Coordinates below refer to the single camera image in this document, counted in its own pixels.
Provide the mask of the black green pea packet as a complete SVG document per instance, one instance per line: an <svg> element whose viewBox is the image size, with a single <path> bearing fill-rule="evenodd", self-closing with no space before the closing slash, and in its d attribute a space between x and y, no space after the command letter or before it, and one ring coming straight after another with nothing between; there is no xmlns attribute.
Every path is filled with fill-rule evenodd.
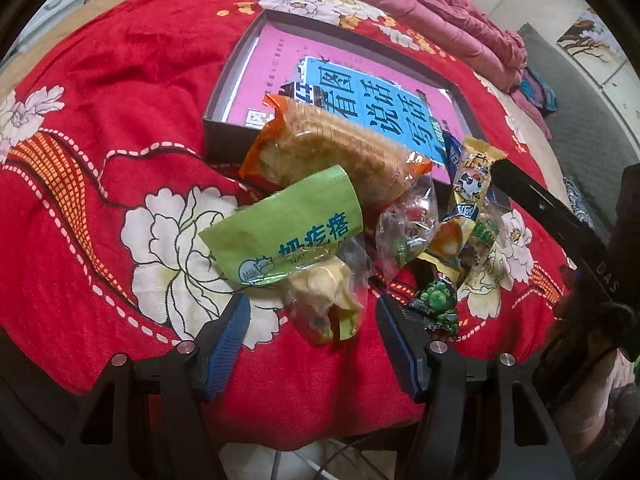
<svg viewBox="0 0 640 480"><path fill-rule="evenodd" d="M457 291L448 276L436 272L424 289L408 303L411 312L419 315L428 332L457 337L459 315Z"/></svg>

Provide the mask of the yellow cartoon snack packet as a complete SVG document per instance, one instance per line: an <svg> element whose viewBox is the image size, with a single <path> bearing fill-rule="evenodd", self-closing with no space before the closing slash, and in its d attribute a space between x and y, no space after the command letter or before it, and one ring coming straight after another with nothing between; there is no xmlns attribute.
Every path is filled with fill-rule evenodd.
<svg viewBox="0 0 640 480"><path fill-rule="evenodd" d="M452 280L461 285L472 273L484 266L476 264L469 238L478 214L488 202L491 166L506 158L506 153L489 143L465 138L454 180L447 214L436 229L427 251L456 274Z"/></svg>

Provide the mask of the green milk snack packet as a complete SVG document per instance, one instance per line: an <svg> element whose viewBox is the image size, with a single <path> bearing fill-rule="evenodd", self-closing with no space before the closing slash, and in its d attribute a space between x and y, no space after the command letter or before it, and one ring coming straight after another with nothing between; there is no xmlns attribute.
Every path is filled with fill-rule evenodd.
<svg viewBox="0 0 640 480"><path fill-rule="evenodd" d="M246 289L275 289L313 344L356 336L370 262L352 180L321 170L198 234L219 269Z"/></svg>

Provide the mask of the clear red candy packet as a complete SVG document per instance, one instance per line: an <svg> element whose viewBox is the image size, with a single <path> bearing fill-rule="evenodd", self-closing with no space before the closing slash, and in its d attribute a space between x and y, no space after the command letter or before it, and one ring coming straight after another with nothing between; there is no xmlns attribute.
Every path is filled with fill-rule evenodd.
<svg viewBox="0 0 640 480"><path fill-rule="evenodd" d="M427 248L439 224L434 183L428 174L398 197L378 217L375 229L376 263L384 282Z"/></svg>

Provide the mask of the blue oreo cookie packet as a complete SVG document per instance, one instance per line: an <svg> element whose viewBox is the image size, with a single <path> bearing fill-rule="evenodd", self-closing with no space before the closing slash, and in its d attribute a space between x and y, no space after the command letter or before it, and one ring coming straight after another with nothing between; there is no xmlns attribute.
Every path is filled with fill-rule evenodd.
<svg viewBox="0 0 640 480"><path fill-rule="evenodd" d="M448 131L442 133L446 153L446 169L450 180L454 180L462 154L462 144Z"/></svg>

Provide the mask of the orange cracker packet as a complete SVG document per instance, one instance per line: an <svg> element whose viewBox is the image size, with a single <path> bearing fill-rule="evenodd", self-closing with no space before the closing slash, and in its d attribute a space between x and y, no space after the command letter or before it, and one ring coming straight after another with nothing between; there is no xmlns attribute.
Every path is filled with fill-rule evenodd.
<svg viewBox="0 0 640 480"><path fill-rule="evenodd" d="M433 163L372 129L287 96L267 94L273 108L241 165L245 178L266 180L279 188L319 171L341 166L363 207L393 203Z"/></svg>

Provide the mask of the clear meat floss packet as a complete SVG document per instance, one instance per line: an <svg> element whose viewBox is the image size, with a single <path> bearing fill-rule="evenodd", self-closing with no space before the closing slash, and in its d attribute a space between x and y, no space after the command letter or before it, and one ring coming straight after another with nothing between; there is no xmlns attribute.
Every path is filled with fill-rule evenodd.
<svg viewBox="0 0 640 480"><path fill-rule="evenodd" d="M500 209L487 202L478 214L474 230L469 238L476 264L480 266L488 257L497 240L503 240L504 224Z"/></svg>

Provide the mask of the grey padded headboard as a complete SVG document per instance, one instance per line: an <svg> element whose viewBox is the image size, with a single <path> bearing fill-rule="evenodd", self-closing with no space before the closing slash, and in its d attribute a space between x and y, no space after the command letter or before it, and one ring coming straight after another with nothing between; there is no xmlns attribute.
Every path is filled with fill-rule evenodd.
<svg viewBox="0 0 640 480"><path fill-rule="evenodd" d="M523 25L518 33L526 45L528 66L556 96L558 109L546 117L546 124L562 173L577 185L593 223L602 231L612 230L624 169L636 164L639 155L578 69L532 25Z"/></svg>

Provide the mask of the colourful folded clothes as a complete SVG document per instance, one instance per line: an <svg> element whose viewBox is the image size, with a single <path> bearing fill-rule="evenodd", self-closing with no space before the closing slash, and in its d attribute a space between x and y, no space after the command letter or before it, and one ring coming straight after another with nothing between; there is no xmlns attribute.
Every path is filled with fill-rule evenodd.
<svg viewBox="0 0 640 480"><path fill-rule="evenodd" d="M526 68L523 72L520 91L527 101L536 107L543 118L558 110L555 92L547 84L547 81L531 68Z"/></svg>

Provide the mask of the pink and blue book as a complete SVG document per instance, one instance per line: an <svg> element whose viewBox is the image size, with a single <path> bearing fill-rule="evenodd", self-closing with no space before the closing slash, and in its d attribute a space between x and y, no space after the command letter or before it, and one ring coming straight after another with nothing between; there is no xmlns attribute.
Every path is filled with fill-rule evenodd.
<svg viewBox="0 0 640 480"><path fill-rule="evenodd" d="M426 155L433 178L450 182L442 133L461 140L468 128L448 88L375 52L301 28L265 22L243 41L224 81L214 118L260 129L273 118L264 103L292 84L296 99L323 92L325 110Z"/></svg>

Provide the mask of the dark shallow box tray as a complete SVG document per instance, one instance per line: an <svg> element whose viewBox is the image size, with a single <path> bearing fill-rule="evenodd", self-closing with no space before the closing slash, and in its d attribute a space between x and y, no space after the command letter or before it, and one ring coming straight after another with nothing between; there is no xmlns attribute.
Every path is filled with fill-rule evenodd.
<svg viewBox="0 0 640 480"><path fill-rule="evenodd" d="M273 118L264 97L277 93L431 159L440 198L450 191L448 140L486 138L462 90L408 54L310 18L265 11L242 33L213 88L203 118L206 162L241 165Z"/></svg>

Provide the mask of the floral wall painting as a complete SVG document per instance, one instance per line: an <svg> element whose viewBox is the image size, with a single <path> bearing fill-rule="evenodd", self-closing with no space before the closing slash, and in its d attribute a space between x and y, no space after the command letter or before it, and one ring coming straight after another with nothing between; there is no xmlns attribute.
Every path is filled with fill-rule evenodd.
<svg viewBox="0 0 640 480"><path fill-rule="evenodd" d="M627 61L622 46L591 8L576 18L556 44L599 86Z"/></svg>

